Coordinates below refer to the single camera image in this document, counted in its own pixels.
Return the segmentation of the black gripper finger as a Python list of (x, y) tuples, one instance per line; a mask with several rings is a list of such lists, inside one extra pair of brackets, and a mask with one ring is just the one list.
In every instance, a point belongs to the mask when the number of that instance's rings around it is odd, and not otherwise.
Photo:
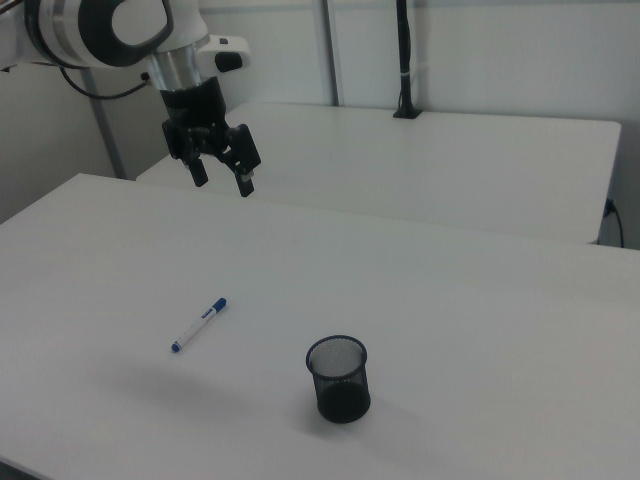
[(208, 175), (201, 160), (203, 152), (201, 140), (190, 131), (184, 132), (180, 158), (189, 170), (196, 187), (202, 187), (208, 182)]
[(239, 193), (248, 197), (254, 192), (253, 171), (261, 164), (261, 158), (249, 127), (240, 124), (225, 134), (226, 150), (221, 162), (234, 174)]

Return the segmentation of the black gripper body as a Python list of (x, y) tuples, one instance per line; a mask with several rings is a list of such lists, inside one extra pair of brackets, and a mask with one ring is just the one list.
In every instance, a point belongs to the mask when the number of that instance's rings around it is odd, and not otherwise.
[(227, 147), (226, 103), (216, 77), (186, 90), (161, 91), (168, 119), (162, 130), (169, 153), (183, 159), (187, 151), (220, 154)]

